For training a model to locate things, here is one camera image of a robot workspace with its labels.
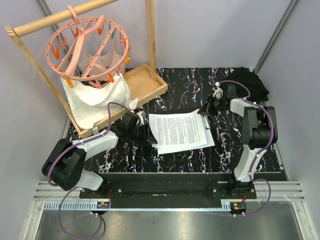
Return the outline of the printed paper sheet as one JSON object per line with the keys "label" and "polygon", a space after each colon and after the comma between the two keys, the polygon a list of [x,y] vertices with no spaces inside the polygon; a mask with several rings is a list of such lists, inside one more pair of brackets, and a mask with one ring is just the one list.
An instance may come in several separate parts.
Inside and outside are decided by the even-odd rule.
{"label": "printed paper sheet", "polygon": [[176,152],[182,152],[182,151],[190,151],[190,150],[196,150],[196,149],[201,149],[201,148],[207,148],[207,147],[214,147],[215,142],[211,133],[210,129],[205,130],[205,136],[206,136],[206,141],[207,144],[201,145],[201,146],[194,146],[194,147],[177,147],[177,146],[168,146],[165,148],[156,148],[158,154],[171,154],[171,153],[176,153]]}
{"label": "printed paper sheet", "polygon": [[208,143],[203,118],[197,110],[189,113],[150,114],[148,123],[157,141],[152,146],[157,149],[200,147]]}

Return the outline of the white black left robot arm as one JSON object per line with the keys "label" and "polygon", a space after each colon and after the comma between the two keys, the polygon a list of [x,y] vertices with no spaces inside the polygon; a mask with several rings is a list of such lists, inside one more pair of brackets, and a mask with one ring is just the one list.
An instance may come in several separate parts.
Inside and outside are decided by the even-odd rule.
{"label": "white black left robot arm", "polygon": [[64,191],[88,189],[95,197],[103,198],[108,193],[108,186],[101,175],[85,170],[85,162],[101,152],[114,149],[119,142],[128,141],[140,146],[158,143],[149,125],[143,123],[138,114],[127,112],[120,121],[110,124],[96,135],[75,141],[60,139],[41,173],[50,185]]}

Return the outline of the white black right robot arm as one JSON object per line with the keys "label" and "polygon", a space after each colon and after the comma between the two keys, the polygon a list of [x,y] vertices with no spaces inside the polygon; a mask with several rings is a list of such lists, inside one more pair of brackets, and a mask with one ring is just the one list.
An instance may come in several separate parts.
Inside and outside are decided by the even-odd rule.
{"label": "white black right robot arm", "polygon": [[205,104],[198,110],[200,115],[215,115],[229,110],[242,117],[244,149],[239,163],[227,183],[218,191],[223,197],[243,197],[254,194],[254,171],[270,145],[278,140],[275,108],[250,101],[250,90],[233,80],[216,82]]}

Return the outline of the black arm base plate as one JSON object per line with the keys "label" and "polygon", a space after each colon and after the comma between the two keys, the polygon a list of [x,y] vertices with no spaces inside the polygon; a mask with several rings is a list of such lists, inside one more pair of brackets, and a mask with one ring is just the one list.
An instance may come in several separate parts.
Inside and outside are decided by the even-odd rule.
{"label": "black arm base plate", "polygon": [[104,173],[99,190],[80,192],[81,199],[112,199],[138,196],[200,195],[213,199],[257,198],[252,181],[235,180],[232,173]]}

